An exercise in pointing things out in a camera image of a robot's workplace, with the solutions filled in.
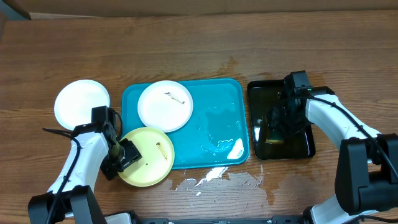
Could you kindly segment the yellow plate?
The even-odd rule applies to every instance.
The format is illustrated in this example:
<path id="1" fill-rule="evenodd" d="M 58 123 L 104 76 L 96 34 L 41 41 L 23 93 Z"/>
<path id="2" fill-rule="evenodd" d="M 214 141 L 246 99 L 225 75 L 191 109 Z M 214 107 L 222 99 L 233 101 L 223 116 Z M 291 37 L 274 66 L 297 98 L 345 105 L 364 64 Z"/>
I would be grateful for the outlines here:
<path id="1" fill-rule="evenodd" d="M 119 173 L 123 181 L 135 187 L 150 187 L 168 176 L 174 164 L 175 151 L 165 133 L 143 127 L 130 131 L 123 138 L 132 141 L 142 156 Z"/>

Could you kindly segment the green yellow sponge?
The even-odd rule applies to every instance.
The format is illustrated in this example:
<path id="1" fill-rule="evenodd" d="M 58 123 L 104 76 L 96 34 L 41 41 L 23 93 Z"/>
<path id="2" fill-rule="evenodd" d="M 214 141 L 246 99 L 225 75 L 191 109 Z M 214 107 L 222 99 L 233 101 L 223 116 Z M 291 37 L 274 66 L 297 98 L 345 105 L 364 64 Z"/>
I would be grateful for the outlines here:
<path id="1" fill-rule="evenodd" d="M 266 135 L 266 144 L 283 144 L 284 143 L 284 138 L 280 134 L 280 132 L 276 130 L 267 130 L 267 135 Z"/>

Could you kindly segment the large white plate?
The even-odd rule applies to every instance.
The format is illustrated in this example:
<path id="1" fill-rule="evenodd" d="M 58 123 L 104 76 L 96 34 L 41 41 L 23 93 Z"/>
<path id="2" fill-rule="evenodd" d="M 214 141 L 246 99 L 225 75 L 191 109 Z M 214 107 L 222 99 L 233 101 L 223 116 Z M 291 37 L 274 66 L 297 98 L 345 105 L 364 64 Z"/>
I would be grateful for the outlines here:
<path id="1" fill-rule="evenodd" d="M 77 80 L 60 91 L 53 108 L 58 123 L 72 131 L 91 123 L 91 110 L 99 106 L 110 106 L 107 89 L 94 80 Z"/>

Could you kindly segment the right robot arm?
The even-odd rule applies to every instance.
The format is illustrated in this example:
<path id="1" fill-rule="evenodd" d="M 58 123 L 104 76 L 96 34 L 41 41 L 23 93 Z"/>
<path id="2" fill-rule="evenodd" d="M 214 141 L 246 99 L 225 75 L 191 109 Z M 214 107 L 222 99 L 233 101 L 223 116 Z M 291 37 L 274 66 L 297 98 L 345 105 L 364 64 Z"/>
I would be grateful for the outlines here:
<path id="1" fill-rule="evenodd" d="M 309 124 L 338 148 L 335 193 L 308 207 L 301 223 L 358 223 L 397 207 L 397 135 L 370 128 L 327 86 L 285 90 L 267 114 L 267 125 L 287 139 Z"/>

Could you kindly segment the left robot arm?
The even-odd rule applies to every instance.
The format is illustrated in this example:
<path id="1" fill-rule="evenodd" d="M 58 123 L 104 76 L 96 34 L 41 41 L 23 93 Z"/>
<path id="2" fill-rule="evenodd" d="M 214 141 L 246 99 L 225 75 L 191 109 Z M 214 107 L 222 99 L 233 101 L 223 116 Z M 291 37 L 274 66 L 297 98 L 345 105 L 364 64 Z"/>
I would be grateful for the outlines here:
<path id="1" fill-rule="evenodd" d="M 47 193 L 33 196 L 28 204 L 31 223 L 57 223 L 66 217 L 76 223 L 138 223 L 132 211 L 104 215 L 94 196 L 98 174 L 111 180 L 141 159 L 132 141 L 119 140 L 109 121 L 76 126 L 68 133 L 71 149 L 63 169 Z"/>

